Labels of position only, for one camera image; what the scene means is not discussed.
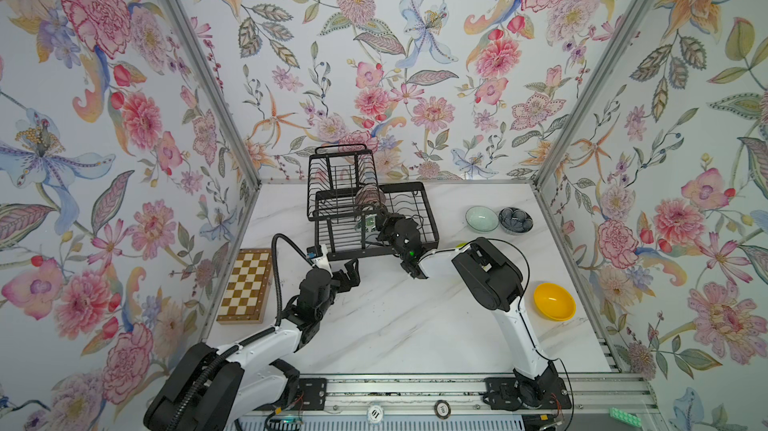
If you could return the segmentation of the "green leaf pattern bowl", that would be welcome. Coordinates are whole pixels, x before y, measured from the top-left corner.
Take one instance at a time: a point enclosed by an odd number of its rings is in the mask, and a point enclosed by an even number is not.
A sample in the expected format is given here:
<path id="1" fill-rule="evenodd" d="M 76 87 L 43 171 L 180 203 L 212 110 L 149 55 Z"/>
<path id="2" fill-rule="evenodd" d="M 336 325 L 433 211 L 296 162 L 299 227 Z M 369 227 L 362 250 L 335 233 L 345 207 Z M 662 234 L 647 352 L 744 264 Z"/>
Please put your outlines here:
<path id="1" fill-rule="evenodd" d="M 377 234 L 376 216 L 372 214 L 359 216 L 355 222 L 355 230 L 366 235 Z"/>

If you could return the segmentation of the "black white patterned bowl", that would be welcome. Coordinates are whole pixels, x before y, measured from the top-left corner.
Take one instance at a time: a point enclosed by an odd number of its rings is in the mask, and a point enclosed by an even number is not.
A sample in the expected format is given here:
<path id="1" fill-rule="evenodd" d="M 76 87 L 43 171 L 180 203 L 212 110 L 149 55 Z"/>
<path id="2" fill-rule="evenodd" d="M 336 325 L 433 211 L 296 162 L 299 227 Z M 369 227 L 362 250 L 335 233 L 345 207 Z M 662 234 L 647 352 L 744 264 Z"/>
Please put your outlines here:
<path id="1" fill-rule="evenodd" d="M 366 215 L 372 215 L 376 219 L 386 219 L 389 216 L 389 210 L 386 205 L 380 202 L 368 203 L 363 206 L 363 212 Z"/>

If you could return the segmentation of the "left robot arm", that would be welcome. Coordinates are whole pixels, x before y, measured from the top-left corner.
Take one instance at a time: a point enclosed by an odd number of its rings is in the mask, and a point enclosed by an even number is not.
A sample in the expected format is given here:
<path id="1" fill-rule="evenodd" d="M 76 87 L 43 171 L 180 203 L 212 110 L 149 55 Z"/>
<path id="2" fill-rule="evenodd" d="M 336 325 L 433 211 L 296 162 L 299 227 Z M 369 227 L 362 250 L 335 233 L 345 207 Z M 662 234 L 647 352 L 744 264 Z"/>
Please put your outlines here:
<path id="1" fill-rule="evenodd" d="M 360 284 L 359 261 L 340 271 L 314 266 L 279 315 L 280 322 L 241 341 L 189 348 L 146 411 L 149 430 L 223 430 L 258 409 L 285 411 L 304 397 L 300 371 L 285 358 L 318 333 L 339 293 Z"/>

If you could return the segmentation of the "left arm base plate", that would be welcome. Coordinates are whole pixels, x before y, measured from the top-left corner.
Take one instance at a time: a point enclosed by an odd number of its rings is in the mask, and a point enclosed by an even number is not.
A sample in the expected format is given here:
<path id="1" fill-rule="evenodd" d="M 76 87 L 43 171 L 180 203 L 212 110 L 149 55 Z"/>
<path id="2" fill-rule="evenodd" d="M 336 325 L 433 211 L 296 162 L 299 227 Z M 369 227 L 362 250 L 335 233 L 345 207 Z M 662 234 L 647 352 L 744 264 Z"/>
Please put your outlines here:
<path id="1" fill-rule="evenodd" d="M 323 411 L 328 395 L 326 378 L 299 378 L 288 383 L 283 394 L 273 403 L 262 405 L 259 411 Z"/>

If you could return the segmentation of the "black wire dish rack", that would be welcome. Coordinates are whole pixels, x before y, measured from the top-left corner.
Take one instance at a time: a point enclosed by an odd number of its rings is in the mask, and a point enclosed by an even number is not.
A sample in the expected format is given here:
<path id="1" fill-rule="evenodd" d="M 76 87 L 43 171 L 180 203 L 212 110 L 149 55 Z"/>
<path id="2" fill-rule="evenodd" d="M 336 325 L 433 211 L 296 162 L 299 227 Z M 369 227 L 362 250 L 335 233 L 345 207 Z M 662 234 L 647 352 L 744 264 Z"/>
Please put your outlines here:
<path id="1" fill-rule="evenodd" d="M 364 144 L 332 144 L 309 157 L 307 218 L 315 245 L 331 261 L 390 254 L 377 223 L 387 215 L 411 218 L 427 250 L 438 247 L 439 232 L 421 182 L 381 184 L 373 151 Z"/>

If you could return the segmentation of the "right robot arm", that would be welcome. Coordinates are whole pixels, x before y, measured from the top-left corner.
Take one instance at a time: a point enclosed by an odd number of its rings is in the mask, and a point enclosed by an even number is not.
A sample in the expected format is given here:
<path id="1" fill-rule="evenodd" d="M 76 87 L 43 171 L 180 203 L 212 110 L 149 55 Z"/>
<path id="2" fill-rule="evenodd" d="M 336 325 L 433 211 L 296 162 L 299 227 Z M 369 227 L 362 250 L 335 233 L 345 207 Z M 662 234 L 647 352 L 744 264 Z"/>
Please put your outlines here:
<path id="1" fill-rule="evenodd" d="M 479 237 L 457 248 L 428 251 L 411 217 L 380 210 L 378 240 L 390 247 L 415 279 L 458 276 L 475 301 L 496 319 L 513 359 L 512 375 L 485 380 L 483 401 L 495 410 L 567 408 L 568 390 L 554 361 L 539 349 L 519 267 L 491 240 Z"/>

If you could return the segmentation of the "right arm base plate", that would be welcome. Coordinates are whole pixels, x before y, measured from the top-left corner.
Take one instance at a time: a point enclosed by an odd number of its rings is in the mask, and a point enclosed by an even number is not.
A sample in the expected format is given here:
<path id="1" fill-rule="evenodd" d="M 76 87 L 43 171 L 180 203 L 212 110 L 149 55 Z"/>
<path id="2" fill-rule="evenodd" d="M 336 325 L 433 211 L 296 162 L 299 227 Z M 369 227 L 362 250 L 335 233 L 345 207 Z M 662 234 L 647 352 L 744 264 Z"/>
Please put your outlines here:
<path id="1" fill-rule="evenodd" d="M 482 400 L 492 410 L 539 412 L 573 408 L 567 384 L 561 378 L 544 383 L 514 376 L 488 377 L 484 384 Z"/>

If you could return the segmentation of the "pink striped bowl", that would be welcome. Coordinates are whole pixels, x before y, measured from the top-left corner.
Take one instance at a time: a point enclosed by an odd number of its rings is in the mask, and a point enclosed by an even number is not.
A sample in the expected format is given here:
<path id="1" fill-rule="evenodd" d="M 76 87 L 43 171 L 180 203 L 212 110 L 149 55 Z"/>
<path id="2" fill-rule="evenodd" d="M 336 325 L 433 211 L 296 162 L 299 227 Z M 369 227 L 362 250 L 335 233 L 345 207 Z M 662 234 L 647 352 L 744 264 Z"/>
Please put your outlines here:
<path id="1" fill-rule="evenodd" d="M 359 188 L 354 197 L 354 206 L 363 211 L 363 206 L 368 203 L 380 202 L 385 205 L 385 195 L 379 186 L 375 184 L 365 184 Z"/>

